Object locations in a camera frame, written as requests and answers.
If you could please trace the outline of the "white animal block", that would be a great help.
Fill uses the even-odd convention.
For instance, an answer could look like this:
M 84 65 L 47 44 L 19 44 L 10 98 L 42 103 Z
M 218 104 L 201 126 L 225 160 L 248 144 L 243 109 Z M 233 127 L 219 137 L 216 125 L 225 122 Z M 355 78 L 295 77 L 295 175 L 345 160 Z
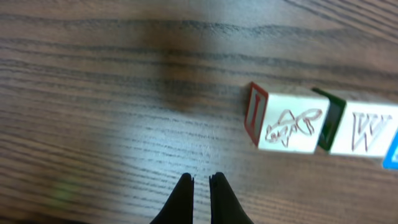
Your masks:
M 301 86 L 251 82 L 244 127 L 260 150 L 312 154 L 329 107 Z

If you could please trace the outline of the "white W block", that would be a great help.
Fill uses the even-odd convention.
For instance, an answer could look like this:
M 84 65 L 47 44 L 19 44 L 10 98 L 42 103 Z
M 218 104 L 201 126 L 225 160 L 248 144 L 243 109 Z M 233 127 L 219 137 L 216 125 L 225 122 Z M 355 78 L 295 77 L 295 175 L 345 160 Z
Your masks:
M 331 155 L 383 158 L 397 130 L 397 103 L 364 91 L 314 88 L 330 101 L 318 145 Z

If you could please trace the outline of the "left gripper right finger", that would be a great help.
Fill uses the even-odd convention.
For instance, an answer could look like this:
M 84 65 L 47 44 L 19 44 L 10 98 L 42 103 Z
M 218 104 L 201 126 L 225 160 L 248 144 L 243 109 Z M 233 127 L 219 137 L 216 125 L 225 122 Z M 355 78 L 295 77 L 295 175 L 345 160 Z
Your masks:
M 253 224 L 235 196 L 224 173 L 209 177 L 211 224 Z

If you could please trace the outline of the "blue L block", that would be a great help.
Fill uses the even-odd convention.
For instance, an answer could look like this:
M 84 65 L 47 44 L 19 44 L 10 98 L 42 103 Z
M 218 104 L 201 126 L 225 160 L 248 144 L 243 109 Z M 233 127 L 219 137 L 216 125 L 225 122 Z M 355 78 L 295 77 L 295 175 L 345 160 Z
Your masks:
M 397 145 L 398 145 L 398 133 L 394 136 L 389 150 L 383 160 L 382 166 L 384 169 L 397 170 Z

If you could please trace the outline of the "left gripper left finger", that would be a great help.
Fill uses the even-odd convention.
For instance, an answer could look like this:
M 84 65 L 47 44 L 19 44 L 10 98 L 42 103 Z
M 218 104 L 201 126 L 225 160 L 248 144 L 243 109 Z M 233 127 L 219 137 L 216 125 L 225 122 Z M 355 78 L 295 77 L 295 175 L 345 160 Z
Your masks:
M 194 178 L 182 174 L 161 211 L 150 224 L 192 224 L 193 223 Z

